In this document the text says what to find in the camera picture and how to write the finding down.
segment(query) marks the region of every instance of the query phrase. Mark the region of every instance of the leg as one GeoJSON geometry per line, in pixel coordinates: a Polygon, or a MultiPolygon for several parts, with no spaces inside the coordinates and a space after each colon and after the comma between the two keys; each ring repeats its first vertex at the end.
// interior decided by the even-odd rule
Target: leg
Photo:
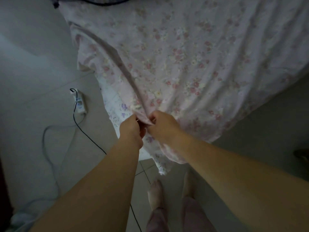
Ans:
{"type": "Polygon", "coordinates": [[[168,232],[168,217],[164,205],[163,188],[159,180],[151,184],[148,190],[148,199],[152,213],[146,226],[146,232],[168,232]]]}
{"type": "Polygon", "coordinates": [[[217,232],[199,203],[194,199],[195,180],[192,173],[184,177],[181,219],[183,232],[217,232]]]}

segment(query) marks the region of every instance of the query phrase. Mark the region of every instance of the pants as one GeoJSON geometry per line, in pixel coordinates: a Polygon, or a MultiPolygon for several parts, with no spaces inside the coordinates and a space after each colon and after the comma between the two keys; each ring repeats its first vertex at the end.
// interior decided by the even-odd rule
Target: pants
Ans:
{"type": "MultiPolygon", "coordinates": [[[[181,222],[183,232],[217,232],[199,203],[191,198],[182,199],[181,222]]],[[[167,212],[163,208],[152,211],[146,232],[168,232],[167,212]]]]}

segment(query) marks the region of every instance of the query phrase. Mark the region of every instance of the person's right foot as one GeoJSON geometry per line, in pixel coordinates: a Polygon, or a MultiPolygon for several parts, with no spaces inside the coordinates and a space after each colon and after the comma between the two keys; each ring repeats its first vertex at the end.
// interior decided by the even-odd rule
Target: person's right foot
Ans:
{"type": "Polygon", "coordinates": [[[160,180],[155,180],[150,185],[150,189],[148,190],[148,200],[152,210],[155,210],[158,207],[165,208],[163,187],[160,180]]]}
{"type": "Polygon", "coordinates": [[[190,170],[187,170],[183,180],[182,197],[188,196],[194,199],[196,178],[190,170]]]}

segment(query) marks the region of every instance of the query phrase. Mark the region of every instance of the person's right arm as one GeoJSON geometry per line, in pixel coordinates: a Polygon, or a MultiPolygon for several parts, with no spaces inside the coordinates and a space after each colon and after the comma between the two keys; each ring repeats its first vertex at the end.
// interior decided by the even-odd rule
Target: person's right arm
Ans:
{"type": "Polygon", "coordinates": [[[190,136],[167,113],[150,120],[148,132],[183,156],[249,229],[309,231],[308,182],[190,136]]]}

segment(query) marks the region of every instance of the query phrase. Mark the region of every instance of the flower pattern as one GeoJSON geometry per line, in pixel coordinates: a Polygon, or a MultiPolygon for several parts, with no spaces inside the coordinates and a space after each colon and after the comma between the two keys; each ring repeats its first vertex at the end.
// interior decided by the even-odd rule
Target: flower pattern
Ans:
{"type": "MultiPolygon", "coordinates": [[[[308,64],[309,0],[63,2],[80,70],[95,70],[117,135],[136,113],[172,114],[207,142],[295,83],[308,64]]],[[[185,161],[147,134],[159,172],[185,161]]]]}

